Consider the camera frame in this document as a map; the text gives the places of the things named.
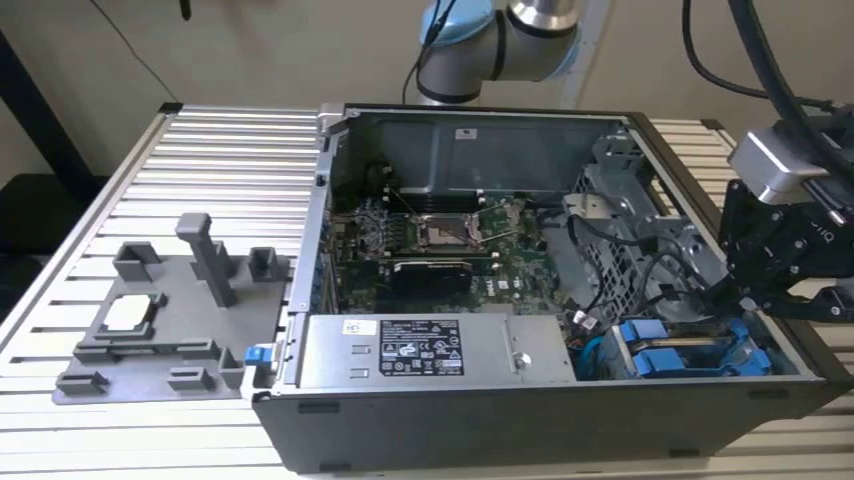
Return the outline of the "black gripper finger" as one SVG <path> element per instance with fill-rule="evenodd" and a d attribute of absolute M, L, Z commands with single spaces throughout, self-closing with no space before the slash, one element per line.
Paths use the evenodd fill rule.
<path fill-rule="evenodd" d="M 735 311 L 745 298 L 766 309 L 787 294 L 794 279 L 790 267 L 800 252 L 795 242 L 803 239 L 796 214 L 796 206 L 768 205 L 743 181 L 728 182 L 717 235 L 725 272 L 705 290 L 709 310 Z"/>
<path fill-rule="evenodd" d="M 839 286 L 822 287 L 811 298 L 782 293 L 766 307 L 776 318 L 800 321 L 851 321 L 852 294 Z"/>

